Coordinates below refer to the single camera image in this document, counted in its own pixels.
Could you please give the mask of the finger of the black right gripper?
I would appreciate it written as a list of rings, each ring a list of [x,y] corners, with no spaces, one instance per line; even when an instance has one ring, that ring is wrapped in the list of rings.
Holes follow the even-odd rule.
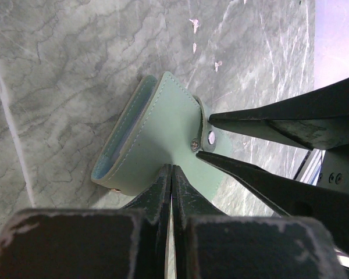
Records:
[[[302,149],[349,144],[349,78],[255,109],[210,115],[222,130]]]
[[[311,217],[349,255],[349,194],[272,174],[254,164],[199,151],[196,157],[230,175],[281,216]]]

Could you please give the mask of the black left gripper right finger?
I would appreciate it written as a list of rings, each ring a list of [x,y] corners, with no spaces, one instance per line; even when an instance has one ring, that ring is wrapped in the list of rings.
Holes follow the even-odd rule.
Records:
[[[325,227],[307,217],[228,216],[172,170],[177,278],[346,278]]]

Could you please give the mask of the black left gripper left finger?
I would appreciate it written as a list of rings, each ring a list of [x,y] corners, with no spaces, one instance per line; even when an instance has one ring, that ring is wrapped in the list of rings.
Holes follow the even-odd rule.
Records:
[[[120,209],[24,209],[0,233],[0,278],[165,278],[172,167]]]

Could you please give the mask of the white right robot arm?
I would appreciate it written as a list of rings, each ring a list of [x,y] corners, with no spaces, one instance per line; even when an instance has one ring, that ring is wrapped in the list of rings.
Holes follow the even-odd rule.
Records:
[[[317,219],[349,255],[349,78],[260,108],[212,114],[222,130],[325,152],[316,185],[215,153],[197,157],[232,176],[283,216]]]

